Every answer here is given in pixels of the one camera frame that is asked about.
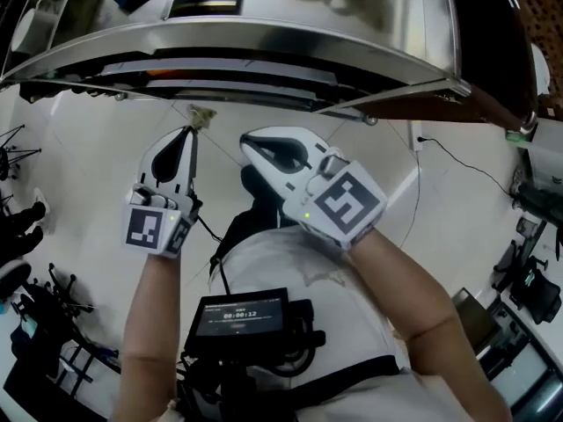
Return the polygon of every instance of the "person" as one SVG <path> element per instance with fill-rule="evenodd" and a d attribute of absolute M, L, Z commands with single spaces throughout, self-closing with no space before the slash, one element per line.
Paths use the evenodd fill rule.
<path fill-rule="evenodd" d="M 50 207 L 39 189 L 34 190 L 33 206 L 13 215 L 0 218 L 0 264 L 23 257 L 43 240 L 42 222 L 50 213 Z M 32 232 L 26 232 L 33 226 Z"/>
<path fill-rule="evenodd" d="M 311 366 L 281 385 L 294 388 L 385 355 L 400 362 L 388 321 L 408 351 L 410 367 L 302 409 L 299 421 L 511 420 L 451 299 L 428 272 L 375 228 L 347 258 L 280 220 L 279 198 L 251 166 L 242 170 L 242 182 L 254 197 L 252 208 L 234 219 L 213 263 L 222 261 L 233 294 L 286 287 L 291 301 L 310 299 L 314 328 L 326 333 Z M 210 293 L 224 295 L 217 269 L 211 272 Z M 149 255 L 128 314 L 114 421 L 183 420 L 173 403 L 179 289 L 180 259 Z"/>

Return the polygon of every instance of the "white shirt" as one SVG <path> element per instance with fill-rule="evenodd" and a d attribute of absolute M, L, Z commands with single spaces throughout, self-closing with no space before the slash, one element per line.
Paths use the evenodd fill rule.
<path fill-rule="evenodd" d="M 366 380 L 319 406 L 299 411 L 300 422 L 471 421 L 441 377 L 420 376 L 408 368 L 386 317 L 362 290 L 340 252 L 321 240 L 299 227 L 262 232 L 232 249 L 223 259 L 223 270 L 233 294 L 286 287 L 290 301 L 311 300 L 313 328 L 326 333 L 326 344 L 317 349 L 301 375 L 282 379 L 249 372 L 259 388 L 265 383 L 294 388 L 384 355 L 395 356 L 402 367 L 399 375 Z M 218 267 L 209 288 L 212 295 L 225 294 Z"/>

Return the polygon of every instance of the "electrical outlet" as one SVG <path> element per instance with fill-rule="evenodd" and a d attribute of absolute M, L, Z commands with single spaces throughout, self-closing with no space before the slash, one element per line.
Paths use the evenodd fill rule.
<path fill-rule="evenodd" d="M 422 142 L 419 141 L 422 137 L 422 123 L 420 120 L 408 121 L 408 147 L 412 151 L 421 151 Z"/>

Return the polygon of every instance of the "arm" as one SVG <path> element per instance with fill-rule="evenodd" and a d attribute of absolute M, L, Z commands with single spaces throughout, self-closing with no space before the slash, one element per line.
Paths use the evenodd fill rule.
<path fill-rule="evenodd" d="M 176 397 L 179 277 L 179 258 L 147 257 L 125 327 L 116 422 L 158 418 Z"/>
<path fill-rule="evenodd" d="M 350 256 L 380 310 L 405 340 L 413 370 L 440 375 L 476 421 L 511 420 L 443 287 L 375 230 L 352 248 Z"/>

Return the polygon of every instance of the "digital timer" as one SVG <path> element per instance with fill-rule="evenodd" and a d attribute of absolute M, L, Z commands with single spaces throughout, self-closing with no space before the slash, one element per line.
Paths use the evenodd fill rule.
<path fill-rule="evenodd" d="M 239 319 L 244 317 L 257 317 L 258 312 L 256 311 L 248 311 L 247 313 L 225 313 L 223 314 L 223 319 Z"/>

